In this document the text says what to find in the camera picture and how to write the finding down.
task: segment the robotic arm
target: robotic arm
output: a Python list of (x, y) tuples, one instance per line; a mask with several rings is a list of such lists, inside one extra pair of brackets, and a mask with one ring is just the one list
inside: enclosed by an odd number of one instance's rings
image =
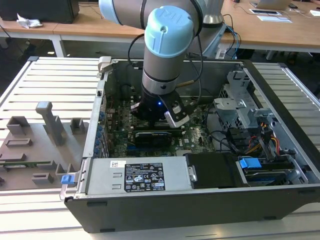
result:
[(132, 114), (150, 124), (165, 116), (171, 128), (189, 121), (194, 106), (176, 92), (183, 60), (203, 28), (205, 0), (99, 0), (103, 16), (120, 25), (144, 29), (141, 101)]

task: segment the desk leg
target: desk leg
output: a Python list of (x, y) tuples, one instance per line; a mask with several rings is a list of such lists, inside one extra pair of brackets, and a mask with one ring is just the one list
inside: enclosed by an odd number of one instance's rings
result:
[(228, 44), (220, 43), (216, 49), (215, 59), (225, 59), (228, 48), (229, 48)]
[(266, 55), (265, 59), (267, 60), (272, 60), (272, 58), (274, 57), (276, 51), (270, 50), (268, 51), (268, 54)]
[(8, 48), (8, 44), (7, 44), (7, 41), (6, 41), (6, 37), (0, 37), (0, 46), (1, 46), (3, 49), (7, 49), (7, 48)]
[(54, 51), (56, 53), (56, 56), (58, 58), (65, 58), (67, 55), (66, 55), (64, 43), (61, 40), (60, 35), (52, 35), (51, 41), (53, 43), (53, 47), (54, 47)]

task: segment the red wire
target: red wire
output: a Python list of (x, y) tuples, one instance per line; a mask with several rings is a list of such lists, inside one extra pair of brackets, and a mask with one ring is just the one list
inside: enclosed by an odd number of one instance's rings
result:
[(249, 148), (251, 147), (251, 141), (253, 140), (253, 139), (255, 139), (257, 136), (253, 136), (253, 137), (251, 137), (250, 138), (250, 140), (249, 140)]

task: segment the blue tab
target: blue tab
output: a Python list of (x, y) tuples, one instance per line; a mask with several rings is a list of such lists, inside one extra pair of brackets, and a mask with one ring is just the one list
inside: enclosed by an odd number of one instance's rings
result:
[(61, 178), (61, 184), (76, 184), (75, 175), (63, 175)]
[(242, 158), (239, 161), (241, 168), (243, 169), (260, 169), (262, 168), (260, 161), (258, 158), (254, 158), (254, 157), (248, 157), (248, 158)]

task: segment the power supply label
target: power supply label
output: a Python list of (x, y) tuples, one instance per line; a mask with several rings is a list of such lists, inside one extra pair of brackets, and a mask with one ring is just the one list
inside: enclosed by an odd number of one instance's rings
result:
[(124, 190), (127, 193), (166, 190), (162, 163), (126, 164)]

